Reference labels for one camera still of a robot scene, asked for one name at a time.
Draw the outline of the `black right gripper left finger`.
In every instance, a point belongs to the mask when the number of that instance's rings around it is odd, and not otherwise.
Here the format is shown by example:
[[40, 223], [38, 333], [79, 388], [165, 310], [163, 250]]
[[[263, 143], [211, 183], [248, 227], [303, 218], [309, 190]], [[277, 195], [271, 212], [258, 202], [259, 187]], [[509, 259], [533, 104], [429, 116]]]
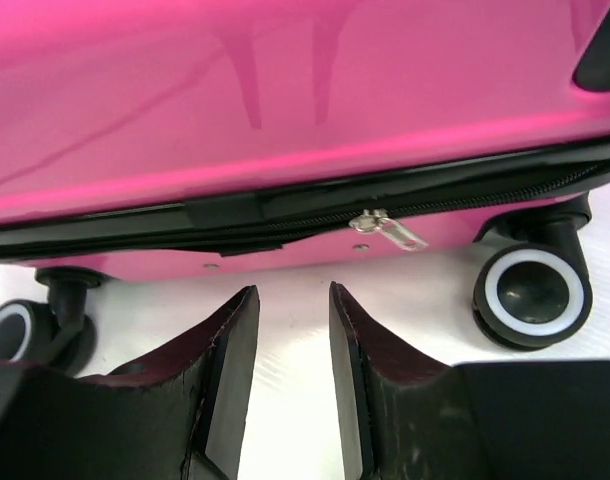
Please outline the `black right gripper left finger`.
[[247, 286], [107, 375], [0, 363], [0, 479], [234, 479], [257, 350]]

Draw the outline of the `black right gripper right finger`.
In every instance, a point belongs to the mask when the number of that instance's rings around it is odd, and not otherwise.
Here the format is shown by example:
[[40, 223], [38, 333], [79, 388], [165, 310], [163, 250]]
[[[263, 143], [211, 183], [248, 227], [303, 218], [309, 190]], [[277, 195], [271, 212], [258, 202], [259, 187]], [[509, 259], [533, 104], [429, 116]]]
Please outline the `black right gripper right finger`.
[[610, 360], [443, 364], [339, 283], [329, 336], [348, 479], [610, 479]]

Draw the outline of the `pink hard-shell suitcase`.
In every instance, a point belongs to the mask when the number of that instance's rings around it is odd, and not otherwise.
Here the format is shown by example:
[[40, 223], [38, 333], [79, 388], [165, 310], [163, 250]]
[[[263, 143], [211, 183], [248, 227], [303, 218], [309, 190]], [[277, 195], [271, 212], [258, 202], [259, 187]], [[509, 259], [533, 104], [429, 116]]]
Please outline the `pink hard-shell suitcase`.
[[610, 181], [610, 1], [0, 1], [0, 364], [77, 372], [107, 277], [437, 250], [497, 230], [474, 312], [568, 339]]

